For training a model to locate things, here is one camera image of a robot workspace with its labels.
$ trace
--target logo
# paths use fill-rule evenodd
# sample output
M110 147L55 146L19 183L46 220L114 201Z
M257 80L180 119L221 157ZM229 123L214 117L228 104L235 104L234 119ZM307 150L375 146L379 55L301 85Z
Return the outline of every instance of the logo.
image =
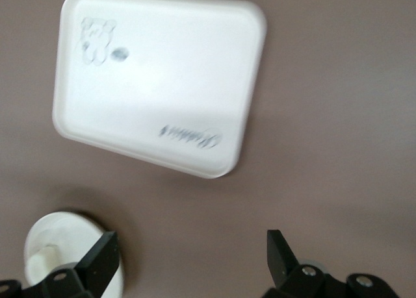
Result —
M166 125L161 129L159 137L190 143L199 149L212 149L221 142L222 134L218 129L196 131Z

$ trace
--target white tray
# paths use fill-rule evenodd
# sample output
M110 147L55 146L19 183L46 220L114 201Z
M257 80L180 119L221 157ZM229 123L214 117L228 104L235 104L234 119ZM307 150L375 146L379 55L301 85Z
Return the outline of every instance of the white tray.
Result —
M266 33L234 0L66 0L53 120L66 138L205 178L237 163Z

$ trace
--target screw hole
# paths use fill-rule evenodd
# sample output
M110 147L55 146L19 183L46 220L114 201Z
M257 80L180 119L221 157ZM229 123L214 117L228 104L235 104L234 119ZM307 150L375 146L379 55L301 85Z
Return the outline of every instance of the screw hole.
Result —
M9 285L2 285L0 286L0 293L5 293L10 289Z
M54 281L59 281L59 280L63 280L63 279L65 279L66 278L66 273L59 273L59 274L56 274L54 277L53 277L53 280Z

